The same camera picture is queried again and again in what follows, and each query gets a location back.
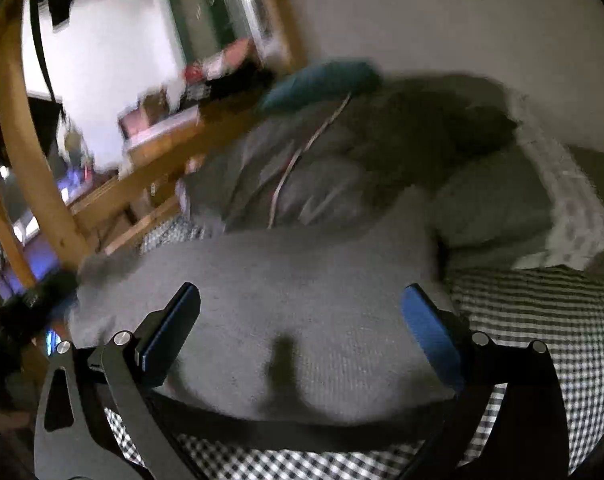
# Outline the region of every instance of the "red object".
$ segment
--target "red object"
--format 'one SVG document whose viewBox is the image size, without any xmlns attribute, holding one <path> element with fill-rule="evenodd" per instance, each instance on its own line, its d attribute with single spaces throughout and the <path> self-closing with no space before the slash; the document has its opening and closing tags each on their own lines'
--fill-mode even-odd
<svg viewBox="0 0 604 480">
<path fill-rule="evenodd" d="M 197 83 L 204 79 L 202 67 L 197 63 L 191 63 L 184 69 L 184 79 L 187 84 Z"/>
</svg>

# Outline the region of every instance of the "black mount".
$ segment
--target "black mount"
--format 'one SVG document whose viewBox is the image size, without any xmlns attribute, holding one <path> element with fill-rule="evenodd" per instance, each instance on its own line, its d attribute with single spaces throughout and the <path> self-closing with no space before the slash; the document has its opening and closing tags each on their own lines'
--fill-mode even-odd
<svg viewBox="0 0 604 480">
<path fill-rule="evenodd" d="M 567 478 L 566 413 L 546 345 L 497 345 L 428 303 L 463 357 L 464 389 L 444 424 L 399 478 Z M 161 418 L 154 416 L 144 394 L 146 388 L 162 384 L 199 314 L 198 289 L 185 283 L 166 308 L 150 313 L 135 333 L 119 332 L 96 348 L 76 349 L 68 341 L 57 346 L 36 422 L 38 478 L 205 480 Z M 117 446 L 96 390 L 105 382 L 146 468 L 125 460 Z M 458 466 L 493 387 L 501 383 L 508 387 L 482 455 Z"/>
</svg>

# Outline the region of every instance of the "gray pillow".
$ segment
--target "gray pillow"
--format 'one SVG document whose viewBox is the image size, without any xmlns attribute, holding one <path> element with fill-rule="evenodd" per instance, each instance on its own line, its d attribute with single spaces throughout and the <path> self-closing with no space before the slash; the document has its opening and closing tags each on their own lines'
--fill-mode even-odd
<svg viewBox="0 0 604 480">
<path fill-rule="evenodd" d="M 431 217 L 448 268 L 507 267 L 543 250 L 551 201 L 533 163 L 512 144 L 467 164 L 435 195 Z"/>
<path fill-rule="evenodd" d="M 503 87 L 467 74 L 388 80 L 353 104 L 338 122 L 367 141 L 352 156 L 378 176 L 378 203 L 412 184 L 437 190 L 462 164 L 510 144 L 516 127 Z"/>
</svg>

